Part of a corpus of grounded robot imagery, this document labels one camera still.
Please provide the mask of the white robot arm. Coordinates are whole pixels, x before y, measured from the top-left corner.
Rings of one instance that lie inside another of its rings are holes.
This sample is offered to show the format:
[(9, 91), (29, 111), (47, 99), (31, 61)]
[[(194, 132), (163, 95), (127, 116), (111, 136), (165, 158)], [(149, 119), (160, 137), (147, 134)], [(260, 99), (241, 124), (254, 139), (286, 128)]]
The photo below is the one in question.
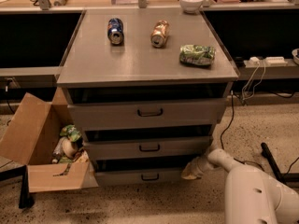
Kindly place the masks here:
[(225, 224), (298, 224), (299, 194), (264, 171), (236, 161), (221, 148), (192, 159), (181, 177), (201, 178), (222, 168), (225, 181)]

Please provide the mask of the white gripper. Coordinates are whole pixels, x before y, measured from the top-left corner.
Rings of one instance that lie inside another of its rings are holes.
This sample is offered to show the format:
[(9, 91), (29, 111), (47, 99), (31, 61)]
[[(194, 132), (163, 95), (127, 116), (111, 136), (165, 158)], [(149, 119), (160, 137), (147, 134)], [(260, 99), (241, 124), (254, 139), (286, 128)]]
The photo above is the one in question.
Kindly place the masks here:
[(214, 169), (214, 165), (210, 163), (206, 156), (196, 157), (192, 163), (189, 162), (181, 173), (181, 177), (186, 180), (194, 180), (203, 175), (207, 171)]

